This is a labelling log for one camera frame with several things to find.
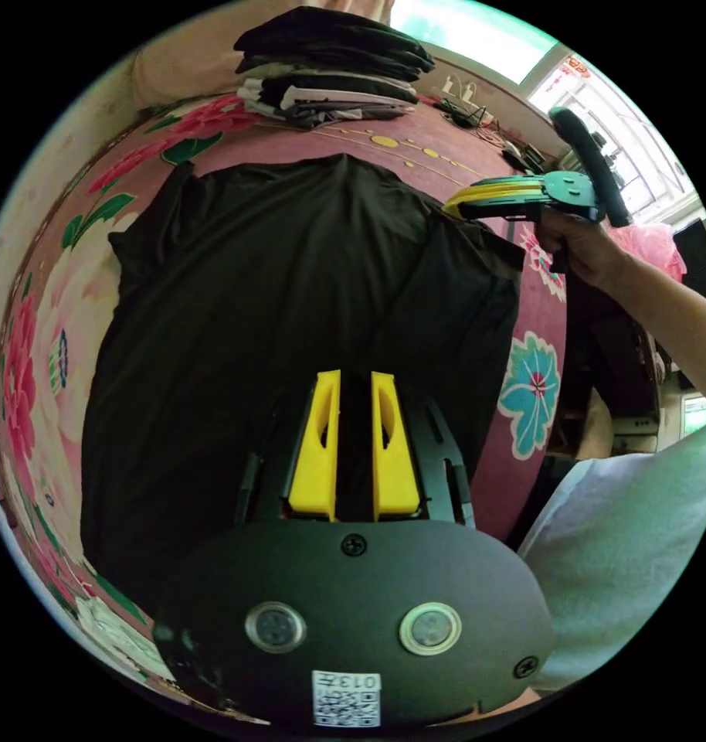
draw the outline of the white shirt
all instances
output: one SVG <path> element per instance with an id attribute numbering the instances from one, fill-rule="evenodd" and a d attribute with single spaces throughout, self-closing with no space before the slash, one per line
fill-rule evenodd
<path id="1" fill-rule="evenodd" d="M 656 454 L 582 461 L 518 553 L 554 621 L 531 684 L 560 690 L 605 665 L 670 593 L 706 529 L 706 426 Z"/>

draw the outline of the pink floral bedsheet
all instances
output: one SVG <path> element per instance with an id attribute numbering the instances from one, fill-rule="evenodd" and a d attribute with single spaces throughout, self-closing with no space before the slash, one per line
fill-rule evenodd
<path id="1" fill-rule="evenodd" d="M 376 131 L 364 128 L 371 122 L 355 122 L 298 132 L 258 121 L 232 96 L 183 104 L 125 131 L 83 168 L 22 263 L 0 338 L 1 485 L 17 523 L 16 537 L 77 627 L 125 674 L 161 693 L 182 698 L 151 642 L 151 619 L 95 573 L 80 541 L 83 420 L 120 278 L 107 235 L 126 230 L 171 169 L 189 159 L 201 175 L 238 162 L 293 162 L 349 151 L 390 167 L 441 200 L 481 177 L 510 172 L 494 151 L 462 158 L 464 145 L 473 145 L 456 140 L 468 134 L 432 109 L 419 109 L 409 123 L 376 122 Z M 438 131 L 448 139 L 439 138 Z M 504 223 L 495 226 L 505 234 Z M 473 482 L 477 492 L 495 482 L 495 491 L 505 489 L 499 477 L 506 456 L 514 465 L 510 475 L 530 487 L 558 397 L 564 281 L 549 270 L 532 231 L 521 229 L 516 241 L 528 252 L 521 313 L 482 457 L 486 471 L 478 471 Z M 497 467 L 495 456 L 501 462 Z M 477 515 L 489 521 L 494 508 L 481 501 L 485 512 Z M 493 525 L 502 527 L 499 518 Z"/>

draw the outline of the black t-shirt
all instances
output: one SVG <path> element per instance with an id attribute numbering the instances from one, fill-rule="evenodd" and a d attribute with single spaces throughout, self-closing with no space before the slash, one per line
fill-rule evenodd
<path id="1" fill-rule="evenodd" d="M 473 473 L 520 248 L 349 155 L 201 178 L 180 165 L 110 242 L 120 301 L 84 423 L 82 537 L 147 613 L 177 564 L 231 526 L 274 400 L 320 371 L 393 373 L 432 395 Z"/>

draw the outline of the human hand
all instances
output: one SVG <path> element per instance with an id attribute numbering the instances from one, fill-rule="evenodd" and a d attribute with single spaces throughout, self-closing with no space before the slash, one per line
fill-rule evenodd
<path id="1" fill-rule="evenodd" d="M 609 294 L 630 259 L 602 225 L 554 209 L 541 210 L 536 238 L 549 254 L 566 245 L 569 267 L 585 283 Z"/>

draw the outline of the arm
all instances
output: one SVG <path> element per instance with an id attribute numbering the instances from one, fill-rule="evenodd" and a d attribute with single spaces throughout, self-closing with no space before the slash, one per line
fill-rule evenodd
<path id="1" fill-rule="evenodd" d="M 706 299 L 628 254 L 606 293 L 651 333 L 706 397 Z"/>
<path id="2" fill-rule="evenodd" d="M 706 397 L 706 299 L 622 250 L 598 224 L 546 209 L 536 236 L 552 254 L 566 243 L 570 268 L 651 333 Z"/>

